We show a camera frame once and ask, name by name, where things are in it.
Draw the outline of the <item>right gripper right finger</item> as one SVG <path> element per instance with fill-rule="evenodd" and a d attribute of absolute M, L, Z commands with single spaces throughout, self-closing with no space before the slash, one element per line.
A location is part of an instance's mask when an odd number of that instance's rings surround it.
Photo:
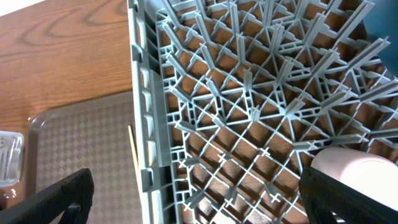
<path fill-rule="evenodd" d="M 310 223 L 397 223 L 397 211 L 307 167 L 299 180 L 300 197 Z"/>

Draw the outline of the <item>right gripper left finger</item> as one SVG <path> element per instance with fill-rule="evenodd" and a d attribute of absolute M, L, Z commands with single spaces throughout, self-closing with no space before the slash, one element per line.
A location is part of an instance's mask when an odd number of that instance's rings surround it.
<path fill-rule="evenodd" d="M 93 204 L 94 182 L 88 168 L 1 211 L 1 223 L 86 223 Z"/>

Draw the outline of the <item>pink cup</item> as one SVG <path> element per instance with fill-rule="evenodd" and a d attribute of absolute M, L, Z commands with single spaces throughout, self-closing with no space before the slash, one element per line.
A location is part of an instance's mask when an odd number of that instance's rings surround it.
<path fill-rule="evenodd" d="M 397 210 L 397 165 L 390 160 L 354 149 L 328 147 L 311 167 Z"/>

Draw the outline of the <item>large blue plate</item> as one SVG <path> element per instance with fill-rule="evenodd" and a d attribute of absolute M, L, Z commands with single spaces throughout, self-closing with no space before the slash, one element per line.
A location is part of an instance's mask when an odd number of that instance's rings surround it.
<path fill-rule="evenodd" d="M 375 0 L 373 8 L 364 17 L 364 25 L 371 41 L 378 38 L 391 43 L 379 52 L 381 62 L 397 77 L 397 0 Z"/>

